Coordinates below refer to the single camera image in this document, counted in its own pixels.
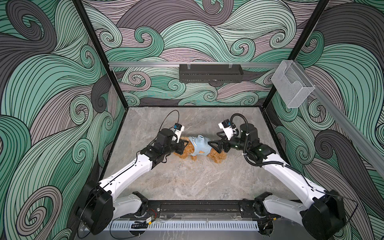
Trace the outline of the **brown teddy bear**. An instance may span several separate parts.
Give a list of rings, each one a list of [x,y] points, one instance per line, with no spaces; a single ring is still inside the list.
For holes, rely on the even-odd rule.
[[[191,156],[191,153],[194,151],[194,147],[189,142],[189,138],[181,137],[181,140],[187,141],[188,144],[185,146],[185,149],[182,154],[174,153],[174,155],[178,156],[180,159],[190,158],[193,161],[196,161],[199,158],[199,156],[202,156],[202,155]],[[223,160],[227,158],[227,154],[225,152],[222,152],[221,154],[219,154],[214,149],[211,149],[211,152],[204,157],[208,158],[209,160],[213,161],[216,164],[221,164]]]

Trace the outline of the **light blue fleece hoodie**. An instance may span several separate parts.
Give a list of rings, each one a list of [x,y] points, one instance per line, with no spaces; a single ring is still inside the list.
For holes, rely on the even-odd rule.
[[[191,153],[191,156],[207,156],[211,152],[212,147],[209,145],[209,142],[211,141],[209,138],[203,137],[202,135],[188,138],[189,142],[194,147],[194,151]]]

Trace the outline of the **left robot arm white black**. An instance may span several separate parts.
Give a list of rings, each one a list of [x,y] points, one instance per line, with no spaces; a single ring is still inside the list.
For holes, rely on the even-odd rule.
[[[172,153],[183,154],[188,141],[181,139],[184,126],[175,124],[173,129],[161,129],[157,137],[136,153],[125,167],[99,182],[84,185],[74,205],[76,217],[88,231],[97,235],[113,220],[126,215],[146,212],[146,198],[132,193],[121,200],[119,195],[138,177],[162,163]]]

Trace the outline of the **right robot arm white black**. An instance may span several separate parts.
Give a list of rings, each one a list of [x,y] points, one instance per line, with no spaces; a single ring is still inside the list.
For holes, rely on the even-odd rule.
[[[336,191],[327,191],[304,177],[289,165],[274,149],[262,144],[252,124],[236,128],[229,120],[219,123],[220,140],[209,145],[218,153],[231,149],[241,151],[248,164],[261,167],[274,175],[299,199],[281,199],[270,192],[255,198],[256,216],[264,218],[269,228],[272,217],[284,217],[302,225],[316,240],[328,240],[348,223],[344,199]]]

